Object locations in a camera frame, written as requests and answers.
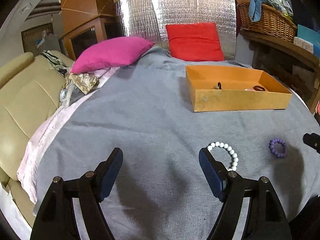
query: pillow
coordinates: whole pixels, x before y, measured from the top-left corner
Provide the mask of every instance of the pillow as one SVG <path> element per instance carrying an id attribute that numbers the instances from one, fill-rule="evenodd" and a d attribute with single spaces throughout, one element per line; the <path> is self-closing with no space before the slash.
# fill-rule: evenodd
<path id="1" fill-rule="evenodd" d="M 71 72 L 80 74 L 134 63 L 154 45 L 140 37 L 118 37 L 92 45 L 74 62 Z"/>
<path id="2" fill-rule="evenodd" d="M 224 60 L 215 23 L 166 25 L 171 56 L 185 61 Z"/>

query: gray fabric surface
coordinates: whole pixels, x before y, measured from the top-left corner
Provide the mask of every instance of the gray fabric surface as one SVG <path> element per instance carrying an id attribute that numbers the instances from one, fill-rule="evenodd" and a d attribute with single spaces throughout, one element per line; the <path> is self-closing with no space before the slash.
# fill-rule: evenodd
<path id="1" fill-rule="evenodd" d="M 206 239 L 222 204 L 210 191 L 198 153 L 220 141 L 238 154 L 237 172 L 250 179 L 267 176 L 288 219 L 295 217 L 319 193 L 319 154 L 302 142 L 306 132 L 320 134 L 311 113 L 295 95 L 286 110 L 193 113 L 188 64 L 153 48 L 130 69 L 118 70 L 48 148 L 36 175 L 38 200 L 54 176 L 79 178 L 119 147 L 124 162 L 101 203 L 115 238 Z M 287 158 L 269 152 L 275 137 L 288 143 Z M 224 149 L 215 147 L 212 154 L 226 166 L 231 162 Z M 81 237 L 87 239 L 74 203 Z M 247 207 L 245 199 L 234 239 L 241 238 Z"/>

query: pink blanket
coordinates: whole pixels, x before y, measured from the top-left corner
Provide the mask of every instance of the pink blanket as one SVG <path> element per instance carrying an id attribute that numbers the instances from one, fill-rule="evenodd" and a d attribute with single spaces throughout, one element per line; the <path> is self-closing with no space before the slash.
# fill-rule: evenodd
<path id="1" fill-rule="evenodd" d="M 112 67 L 110 69 L 95 71 L 95 75 L 100 80 L 97 89 L 102 87 L 118 69 L 119 67 Z M 36 204 L 37 202 L 36 171 L 45 151 L 76 109 L 96 91 L 97 90 L 82 97 L 69 107 L 59 107 L 57 111 L 36 130 L 29 140 L 25 155 L 18 168 L 17 176 L 22 188 L 28 193 L 32 203 Z"/>

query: wicker basket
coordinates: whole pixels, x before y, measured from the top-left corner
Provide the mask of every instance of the wicker basket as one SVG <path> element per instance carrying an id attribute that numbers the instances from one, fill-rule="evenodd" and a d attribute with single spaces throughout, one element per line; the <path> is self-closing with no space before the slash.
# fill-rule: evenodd
<path id="1" fill-rule="evenodd" d="M 273 7 L 262 4 L 260 21 L 252 22 L 248 15 L 249 3 L 239 3 L 237 6 L 242 27 L 245 30 L 263 33 L 288 42 L 293 41 L 297 31 L 296 25 Z"/>

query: blue scarf tied on basket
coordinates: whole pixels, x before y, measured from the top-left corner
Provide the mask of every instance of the blue scarf tied on basket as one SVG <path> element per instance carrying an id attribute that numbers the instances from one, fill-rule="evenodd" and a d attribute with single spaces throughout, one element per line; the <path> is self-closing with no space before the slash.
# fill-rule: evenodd
<path id="1" fill-rule="evenodd" d="M 265 0 L 250 0 L 248 15 L 252 22 L 260 21 L 262 3 L 265 3 Z"/>

